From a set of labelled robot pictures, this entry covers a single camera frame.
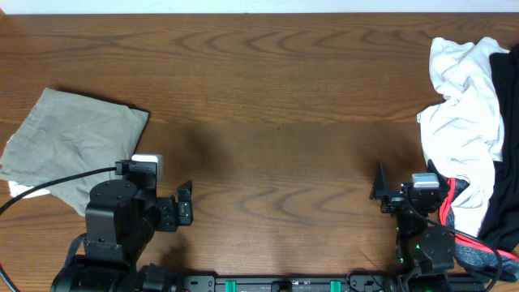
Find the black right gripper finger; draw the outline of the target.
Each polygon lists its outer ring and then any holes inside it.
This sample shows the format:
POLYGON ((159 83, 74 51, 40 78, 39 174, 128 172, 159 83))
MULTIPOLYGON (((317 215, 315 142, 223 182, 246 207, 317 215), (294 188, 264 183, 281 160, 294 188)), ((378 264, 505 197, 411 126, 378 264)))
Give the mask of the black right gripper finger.
POLYGON ((390 192, 386 187, 386 182, 384 178, 384 168, 383 164, 380 162, 378 164, 375 180, 372 184, 371 193, 369 195, 370 200, 387 200, 390 196, 390 192))
POLYGON ((429 159, 427 161, 427 171, 429 173, 432 173, 432 174, 434 174, 436 176, 438 184, 439 184, 439 186, 438 186, 439 189, 441 189, 443 191, 449 191, 450 190, 450 186, 448 185, 447 180, 437 170, 437 168, 435 167, 435 164, 434 164, 432 159, 429 159))

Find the khaki green shorts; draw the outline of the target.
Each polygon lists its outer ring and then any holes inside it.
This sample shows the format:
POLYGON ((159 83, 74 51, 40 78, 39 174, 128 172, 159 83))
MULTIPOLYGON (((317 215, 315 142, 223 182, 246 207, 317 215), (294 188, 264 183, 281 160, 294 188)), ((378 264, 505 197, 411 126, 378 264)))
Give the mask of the khaki green shorts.
POLYGON ((1 157, 1 178, 35 187, 133 155, 149 114, 81 95, 45 89, 1 157))

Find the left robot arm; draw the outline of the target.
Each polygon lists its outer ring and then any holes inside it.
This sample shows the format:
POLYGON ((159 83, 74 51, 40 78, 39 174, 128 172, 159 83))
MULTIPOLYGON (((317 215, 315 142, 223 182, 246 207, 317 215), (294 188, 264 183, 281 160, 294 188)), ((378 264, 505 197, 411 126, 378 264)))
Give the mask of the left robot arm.
POLYGON ((53 291, 179 292, 182 278, 155 264, 137 266, 156 232, 174 233, 194 221, 192 182, 176 195, 157 195, 159 165, 118 161, 116 178, 90 191, 85 210, 86 232, 71 244, 53 291))

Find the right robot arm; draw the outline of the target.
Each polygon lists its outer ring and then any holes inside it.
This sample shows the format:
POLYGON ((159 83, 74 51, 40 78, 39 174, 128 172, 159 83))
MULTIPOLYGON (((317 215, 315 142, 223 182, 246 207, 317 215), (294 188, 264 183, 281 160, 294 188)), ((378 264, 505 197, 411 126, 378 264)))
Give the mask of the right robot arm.
POLYGON ((444 228, 430 222, 429 215, 439 210, 447 198, 449 185, 439 174, 432 161, 427 172, 412 175, 412 181, 401 184, 401 189, 387 187, 384 168, 378 165, 370 200, 380 202, 380 211, 397 221, 396 254, 401 271, 383 279, 384 291, 431 291, 442 283, 434 284, 418 279, 432 277, 454 267, 455 237, 444 228))

